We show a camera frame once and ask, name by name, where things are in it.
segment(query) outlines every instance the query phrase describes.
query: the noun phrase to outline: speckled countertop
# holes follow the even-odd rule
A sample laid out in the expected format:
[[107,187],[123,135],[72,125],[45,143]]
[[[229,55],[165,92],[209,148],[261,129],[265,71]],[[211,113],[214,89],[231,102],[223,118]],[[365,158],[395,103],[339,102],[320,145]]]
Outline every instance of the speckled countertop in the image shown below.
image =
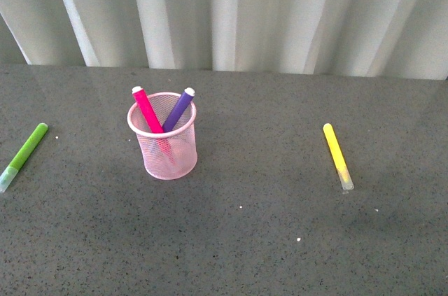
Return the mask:
[[[146,173],[135,85],[196,90],[186,177]],[[1,170],[50,125],[0,196],[1,295],[448,294],[447,81],[2,65],[0,88]]]

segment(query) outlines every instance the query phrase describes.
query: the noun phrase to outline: green marker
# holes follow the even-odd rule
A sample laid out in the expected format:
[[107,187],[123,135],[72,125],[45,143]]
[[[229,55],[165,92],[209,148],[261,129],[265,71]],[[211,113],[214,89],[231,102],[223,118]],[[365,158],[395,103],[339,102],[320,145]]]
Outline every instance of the green marker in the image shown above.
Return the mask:
[[17,155],[13,158],[11,163],[6,167],[5,171],[0,176],[0,193],[5,192],[8,186],[13,181],[15,175],[19,172],[22,165],[28,160],[35,147],[39,144],[45,133],[48,131],[48,126],[45,123],[39,123],[30,135],[24,145],[21,147]]

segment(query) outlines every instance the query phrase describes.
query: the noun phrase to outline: pen holder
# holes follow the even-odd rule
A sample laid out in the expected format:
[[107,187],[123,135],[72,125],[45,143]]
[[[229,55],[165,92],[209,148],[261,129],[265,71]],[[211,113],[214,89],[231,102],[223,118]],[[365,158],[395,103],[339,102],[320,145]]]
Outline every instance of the pen holder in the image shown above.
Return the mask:
[[[160,124],[167,119],[180,96],[171,92],[148,95]],[[171,132],[153,134],[137,103],[132,105],[127,123],[137,135],[146,171],[151,176],[176,179],[193,170],[197,161],[195,118],[196,106],[190,102]]]

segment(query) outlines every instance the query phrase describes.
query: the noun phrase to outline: pen holder rim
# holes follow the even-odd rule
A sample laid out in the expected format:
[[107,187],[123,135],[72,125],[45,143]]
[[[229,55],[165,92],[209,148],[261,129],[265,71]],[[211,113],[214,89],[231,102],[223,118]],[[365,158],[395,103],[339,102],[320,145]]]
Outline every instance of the pen holder rim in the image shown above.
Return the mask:
[[[175,96],[175,97],[180,97],[181,96],[179,93],[174,93],[174,92],[158,92],[158,93],[152,93],[152,94],[148,95],[148,99],[150,99],[152,97],[163,96],[163,95],[171,95],[171,96]],[[196,118],[196,106],[193,103],[193,101],[191,101],[190,102],[191,118],[189,119],[189,121],[186,124],[184,124],[184,126],[178,128],[176,130],[173,130],[171,132],[161,133],[161,134],[154,134],[154,133],[144,132],[143,130],[140,130],[137,127],[135,127],[134,123],[132,123],[132,120],[131,120],[132,114],[135,111],[135,109],[137,108],[137,106],[138,106],[138,104],[135,102],[131,106],[131,108],[128,110],[128,112],[127,112],[127,124],[138,135],[150,137],[152,139],[166,139],[166,138],[169,138],[169,137],[172,137],[172,136],[176,136],[176,135],[180,134],[181,132],[184,132],[187,128],[189,128],[195,122],[195,118]]]

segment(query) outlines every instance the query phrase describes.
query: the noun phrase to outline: purple marker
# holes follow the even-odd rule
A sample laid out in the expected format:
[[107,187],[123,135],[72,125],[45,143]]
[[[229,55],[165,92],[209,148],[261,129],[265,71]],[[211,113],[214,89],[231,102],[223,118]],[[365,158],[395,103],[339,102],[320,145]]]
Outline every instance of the purple marker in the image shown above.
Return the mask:
[[165,120],[162,128],[165,133],[173,130],[176,123],[181,118],[183,112],[187,109],[190,102],[193,100],[195,96],[195,91],[191,87],[188,87],[183,91],[182,95],[179,97],[179,100],[173,107],[173,110],[168,115],[168,118]]

